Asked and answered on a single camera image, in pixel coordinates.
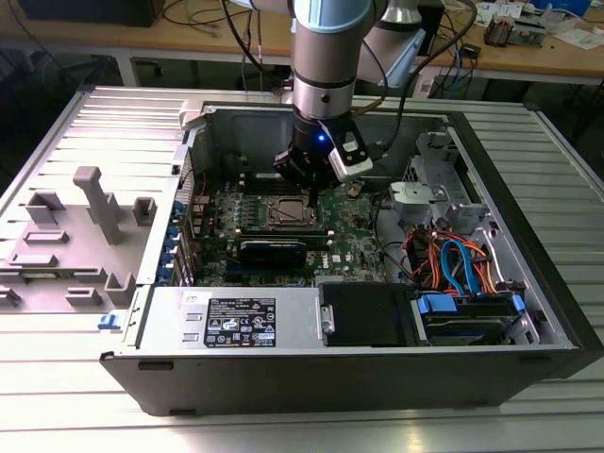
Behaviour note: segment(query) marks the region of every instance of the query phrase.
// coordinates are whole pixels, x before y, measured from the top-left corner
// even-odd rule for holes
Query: warning label
[[[210,299],[207,347],[275,347],[275,299]]]

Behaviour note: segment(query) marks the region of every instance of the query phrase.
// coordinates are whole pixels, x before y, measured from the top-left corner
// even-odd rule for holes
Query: electronic components
[[[301,268],[306,252],[306,245],[300,242],[245,241],[239,247],[239,264],[257,269]]]
[[[384,281],[367,227],[371,194],[351,198],[350,187],[325,193],[311,209],[308,197],[279,179],[249,177],[244,189],[211,183],[204,218],[196,219],[203,226],[198,284],[316,286],[324,277]],[[210,220],[219,231],[213,235]]]

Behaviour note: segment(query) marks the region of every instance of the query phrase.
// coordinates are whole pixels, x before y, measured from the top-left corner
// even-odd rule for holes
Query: aluminum extrusion table
[[[28,220],[34,189],[69,191],[80,164],[99,166],[124,204],[160,197],[182,140],[185,99],[287,102],[271,94],[99,87],[66,107],[0,199],[0,259]],[[357,98],[362,105],[366,98]],[[395,100],[388,101],[394,107]],[[463,112],[563,278],[604,339],[604,185],[540,112],[518,104],[409,100]],[[156,418],[98,364],[119,335],[99,314],[0,315],[3,451],[149,448],[153,451],[602,451],[604,361],[539,383],[500,408],[468,411]]]

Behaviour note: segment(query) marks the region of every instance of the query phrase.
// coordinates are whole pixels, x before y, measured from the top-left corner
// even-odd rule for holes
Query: blue drive bracket
[[[417,299],[420,314],[457,312],[457,304],[450,294],[424,294]]]

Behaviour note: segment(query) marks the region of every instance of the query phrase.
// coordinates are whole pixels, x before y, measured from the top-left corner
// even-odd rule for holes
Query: black cable
[[[453,25],[453,20],[451,19],[451,16],[449,15],[448,12],[445,11],[445,18],[447,19],[447,21],[449,21],[449,25],[451,26],[446,26],[446,25],[439,25],[439,28],[442,28],[446,31],[450,31],[451,33],[455,34],[455,26]],[[441,38],[443,40],[448,40],[450,39],[448,36],[445,36],[444,34],[442,35],[436,35],[438,38]],[[460,38],[460,43],[461,43],[461,47],[463,47],[463,38]],[[449,75],[451,74],[451,71],[453,71],[453,68],[456,67],[456,60],[457,60],[457,54],[452,54],[451,50],[450,50],[450,46],[447,48],[447,51],[449,52],[449,55],[451,55],[451,57],[453,57],[453,61],[451,62],[451,65],[449,66],[449,69],[446,71],[445,76],[443,77],[443,79],[441,80],[441,82],[436,82],[436,89],[428,95],[429,99],[433,99],[434,96],[436,96],[436,94],[438,93],[438,91],[441,91],[441,96],[445,95],[445,83],[446,80],[448,79]]]
[[[248,51],[252,47],[252,14],[253,11],[250,9],[247,13],[247,23],[245,24],[245,30],[243,31],[243,42]],[[243,89],[247,92],[247,81],[245,80],[245,54],[242,56],[242,82]]]
[[[205,12],[205,11],[202,11],[202,10],[196,11],[196,12],[194,12],[194,13],[191,15],[191,17],[192,17],[192,18],[194,18],[194,17],[195,17],[197,14],[199,14],[199,13],[201,13],[201,12]],[[239,11],[239,12],[236,12],[236,13],[234,13],[234,14],[231,14],[231,15],[230,15],[230,17],[237,17],[237,16],[241,16],[242,14],[246,14],[247,12],[248,12],[248,11]],[[211,21],[206,21],[206,22],[196,22],[195,24],[196,24],[196,25],[212,25],[212,24],[217,24],[217,23],[219,23],[219,22],[223,22],[223,21],[225,21],[225,20],[226,20],[226,18],[224,18],[224,17],[220,17],[220,18],[218,18],[218,19],[212,19]]]
[[[168,16],[168,11],[170,9],[172,9],[173,7],[175,7],[176,5],[183,3],[185,0],[176,0],[175,2],[172,2],[170,5],[168,5],[167,7],[165,7],[162,11],[161,11],[161,17],[163,17],[166,21],[168,21],[171,24],[175,24],[175,25],[186,25],[186,26],[192,26],[195,27],[196,25],[211,25],[211,24],[216,24],[218,22],[222,22],[225,20],[224,17],[218,18],[218,19],[212,19],[210,21],[206,21],[206,22],[199,22],[195,19],[195,16],[199,15],[199,14],[203,14],[205,12],[212,12],[212,11],[220,11],[222,10],[220,7],[218,8],[204,8],[204,9],[199,9],[197,11],[194,11],[190,17],[189,17],[189,22],[180,22],[177,21],[176,19],[172,19],[171,17]],[[244,10],[244,11],[239,11],[236,12],[234,14],[231,14],[231,17],[235,17],[235,16],[239,16],[240,14],[246,14],[248,11]]]
[[[262,65],[262,22],[260,18],[260,11],[258,11],[258,18],[256,20],[256,32],[258,33],[258,58],[260,60],[260,66]],[[260,73],[260,91],[264,91],[264,74]]]
[[[390,247],[391,245],[402,245],[403,242],[402,241],[390,241],[389,243],[384,244],[384,248],[386,247]]]
[[[470,84],[472,83],[472,80],[474,78],[474,69],[476,68],[476,64],[477,61],[475,59],[469,59],[470,60],[470,69],[468,69],[468,71],[462,75],[460,77],[460,86],[457,89],[457,91],[461,91],[463,89],[466,89],[470,86]],[[446,78],[448,77],[448,73],[443,77],[443,79],[440,82],[436,83],[436,90],[434,90],[432,92],[432,94],[429,96],[430,99],[433,99],[433,97],[436,95],[437,91],[441,91],[441,93],[443,95],[445,95],[445,92],[448,92],[451,90],[451,88],[453,87],[453,85],[455,84],[455,80],[451,80],[448,84],[446,83]]]
[[[247,50],[245,48],[245,44],[242,41],[241,36],[239,36],[239,33],[237,32],[237,28],[235,28],[235,25],[233,24],[233,20],[231,19],[231,15],[228,12],[227,9],[227,2],[225,0],[220,0],[220,6],[223,9],[223,13],[225,14],[225,19],[226,19],[226,23],[228,24],[228,28],[230,28],[230,32],[233,35],[233,38],[235,38],[235,41],[237,42],[237,44],[239,45],[239,47],[242,49],[243,53],[245,54],[245,56],[249,59],[249,61],[256,66],[256,68],[260,71],[261,74],[264,74],[272,79],[278,80],[276,77],[274,77],[273,75],[271,75],[270,73],[267,73],[264,68],[262,67],[261,64],[259,64],[256,59],[254,58],[254,56],[252,55],[252,53]]]
[[[401,123],[401,120],[403,117],[403,109],[405,108],[405,101],[407,99],[407,96],[409,95],[409,91],[411,89],[411,84],[413,83],[414,79],[417,78],[417,76],[422,71],[422,69],[424,69],[426,66],[428,66],[432,61],[434,61],[434,59],[436,59],[443,52],[446,52],[446,49],[448,49],[451,45],[453,45],[457,41],[459,41],[460,38],[463,35],[465,35],[467,33],[467,31],[472,27],[472,25],[474,24],[474,21],[476,20],[476,16],[478,15],[478,10],[476,9],[476,5],[474,4],[474,2],[472,0],[459,0],[459,1],[464,3],[467,7],[470,8],[470,10],[471,10],[470,19],[468,20],[467,24],[465,24],[463,26],[463,28],[460,31],[458,31],[448,42],[446,42],[441,48],[439,48],[435,53],[430,55],[428,58],[424,59],[424,61],[419,63],[417,65],[417,67],[413,70],[413,72],[410,74],[410,76],[407,78],[407,80],[405,81],[405,86],[403,87],[403,90],[401,92],[400,102],[398,104],[398,111],[396,112],[396,122],[394,123],[394,130],[393,130],[393,133],[392,133],[390,139],[388,139],[388,141],[386,142],[386,145],[384,146],[385,152],[388,152],[388,150],[392,147],[392,145],[394,144],[394,141],[396,140],[396,136],[398,135],[398,130],[400,129],[400,123]]]
[[[371,59],[374,61],[374,63],[377,66],[377,69],[379,70],[379,73],[381,74],[381,80],[382,80],[382,83],[384,84],[384,94],[382,95],[382,97],[385,99],[386,96],[388,95],[388,89],[389,89],[388,88],[388,77],[386,76],[386,71],[384,71],[384,67],[381,65],[378,57],[376,57],[376,54],[374,53],[374,51],[371,50],[371,47],[369,47],[369,44],[367,43],[366,40],[362,40],[362,46],[365,48],[365,50],[367,51],[367,53],[369,54]]]

